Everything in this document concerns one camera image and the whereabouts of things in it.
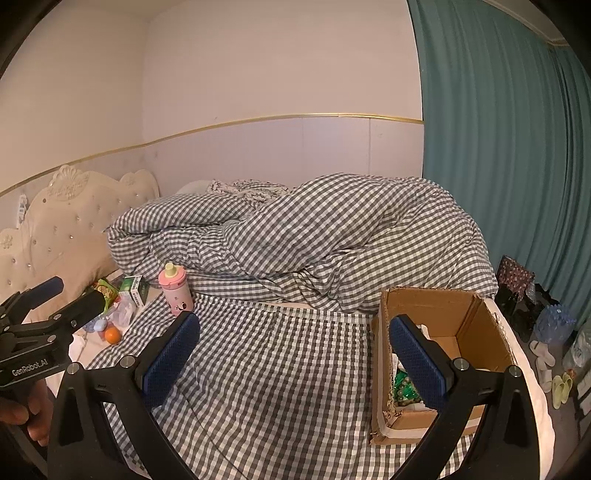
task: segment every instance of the blue gripper pad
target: blue gripper pad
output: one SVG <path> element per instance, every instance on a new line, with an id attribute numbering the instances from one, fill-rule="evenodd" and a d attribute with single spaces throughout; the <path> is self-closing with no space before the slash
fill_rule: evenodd
<path id="1" fill-rule="evenodd" d="M 184 364 L 193 353 L 200 331 L 199 318 L 190 312 L 180 325 L 175 326 L 173 322 L 163 334 L 166 343 L 143 376 L 142 393 L 146 407 L 154 408 L 164 403 Z"/>
<path id="2" fill-rule="evenodd" d="M 447 403 L 454 381 L 450 359 L 437 342 L 427 340 L 407 315 L 390 320 L 390 345 L 428 408 L 437 411 Z"/>

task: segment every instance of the bottle cap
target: bottle cap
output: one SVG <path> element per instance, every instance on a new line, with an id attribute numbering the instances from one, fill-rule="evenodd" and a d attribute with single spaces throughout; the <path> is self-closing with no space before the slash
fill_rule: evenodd
<path id="1" fill-rule="evenodd" d="M 168 262 L 164 266 L 164 276 L 166 278 L 173 278 L 177 274 L 177 267 L 172 262 Z"/>

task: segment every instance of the pink water bottle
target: pink water bottle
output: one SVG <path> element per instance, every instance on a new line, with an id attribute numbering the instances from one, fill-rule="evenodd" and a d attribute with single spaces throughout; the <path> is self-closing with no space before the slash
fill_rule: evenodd
<path id="1" fill-rule="evenodd" d="M 177 316 L 183 310 L 193 310 L 193 299 L 187 283 L 187 274 L 180 265 L 167 263 L 158 275 L 158 282 L 170 305 L 170 311 Z"/>

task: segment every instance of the green medicine box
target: green medicine box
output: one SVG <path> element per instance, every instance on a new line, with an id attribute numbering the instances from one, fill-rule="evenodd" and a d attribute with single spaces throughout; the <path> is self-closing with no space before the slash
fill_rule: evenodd
<path id="1" fill-rule="evenodd" d="M 119 292 L 127 292 L 138 308 L 141 308 L 146 303 L 149 289 L 150 285 L 142 278 L 142 276 L 135 275 L 123 279 L 123 282 L 121 282 L 121 286 L 119 287 Z"/>

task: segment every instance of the plastic bag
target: plastic bag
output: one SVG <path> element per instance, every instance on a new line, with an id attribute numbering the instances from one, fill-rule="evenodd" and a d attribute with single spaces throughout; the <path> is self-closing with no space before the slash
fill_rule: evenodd
<path id="1" fill-rule="evenodd" d="M 562 305 L 548 305 L 538 316 L 534 333 L 540 342 L 563 343 L 573 332 L 576 323 Z"/>
<path id="2" fill-rule="evenodd" d="M 591 321 L 586 321 L 580 328 L 577 338 L 566 352 L 562 366 L 572 369 L 576 375 L 584 373 L 591 359 Z"/>
<path id="3" fill-rule="evenodd" d="M 108 310 L 84 325 L 84 330 L 92 332 L 101 332 L 111 322 L 119 330 L 124 330 L 129 326 L 131 317 L 134 315 L 136 306 L 130 295 L 126 292 L 120 293 L 115 299 L 113 305 Z"/>

